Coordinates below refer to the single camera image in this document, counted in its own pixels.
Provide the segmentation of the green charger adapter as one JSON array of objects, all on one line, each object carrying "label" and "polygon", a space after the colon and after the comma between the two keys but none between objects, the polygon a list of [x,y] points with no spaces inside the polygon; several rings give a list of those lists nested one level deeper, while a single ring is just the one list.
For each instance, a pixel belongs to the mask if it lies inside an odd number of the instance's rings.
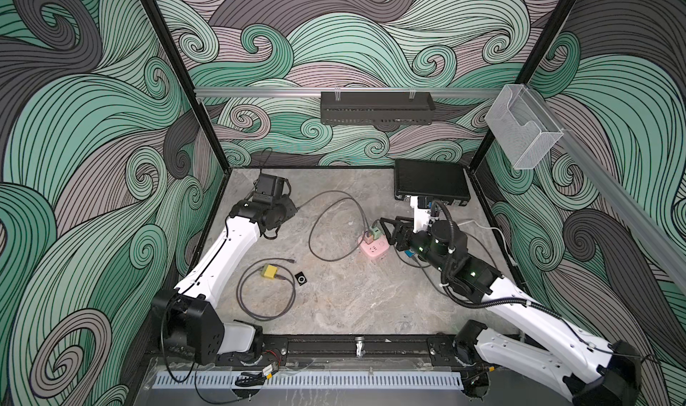
[{"label": "green charger adapter", "polygon": [[375,241],[379,240],[382,236],[384,236],[384,232],[379,226],[372,226],[371,233],[373,236],[373,240]]}]

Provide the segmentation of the black mp3 player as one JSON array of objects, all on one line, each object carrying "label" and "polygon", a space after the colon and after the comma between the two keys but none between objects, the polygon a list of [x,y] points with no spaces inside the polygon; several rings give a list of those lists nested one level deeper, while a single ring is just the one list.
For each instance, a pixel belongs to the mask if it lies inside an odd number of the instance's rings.
[{"label": "black mp3 player", "polygon": [[303,272],[298,272],[295,275],[295,279],[300,286],[303,286],[304,284],[307,283],[307,277],[305,276],[305,274]]}]

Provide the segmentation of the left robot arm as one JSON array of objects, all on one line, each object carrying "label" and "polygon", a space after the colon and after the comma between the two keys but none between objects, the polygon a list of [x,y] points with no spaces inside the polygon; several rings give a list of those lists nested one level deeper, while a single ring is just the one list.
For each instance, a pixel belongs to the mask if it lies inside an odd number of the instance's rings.
[{"label": "left robot arm", "polygon": [[160,349],[166,359],[205,366],[232,355],[253,359],[262,352],[262,329],[224,322],[216,312],[221,294],[248,250],[297,214],[284,177],[261,174],[247,198],[233,205],[209,251],[172,289],[153,298]]}]

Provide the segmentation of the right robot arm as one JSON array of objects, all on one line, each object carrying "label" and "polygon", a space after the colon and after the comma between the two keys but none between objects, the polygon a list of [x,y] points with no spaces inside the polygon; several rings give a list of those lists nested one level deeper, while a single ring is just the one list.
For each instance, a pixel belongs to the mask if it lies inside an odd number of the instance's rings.
[{"label": "right robot arm", "polygon": [[439,289],[454,304],[486,310],[532,338],[530,343],[468,321],[453,342],[457,360],[473,370],[465,393],[488,386],[483,366],[514,371],[574,405],[634,405],[642,359],[625,341],[609,343],[537,302],[491,264],[468,251],[467,237],[444,202],[416,208],[413,218],[380,218],[389,246],[410,252],[439,272]]}]

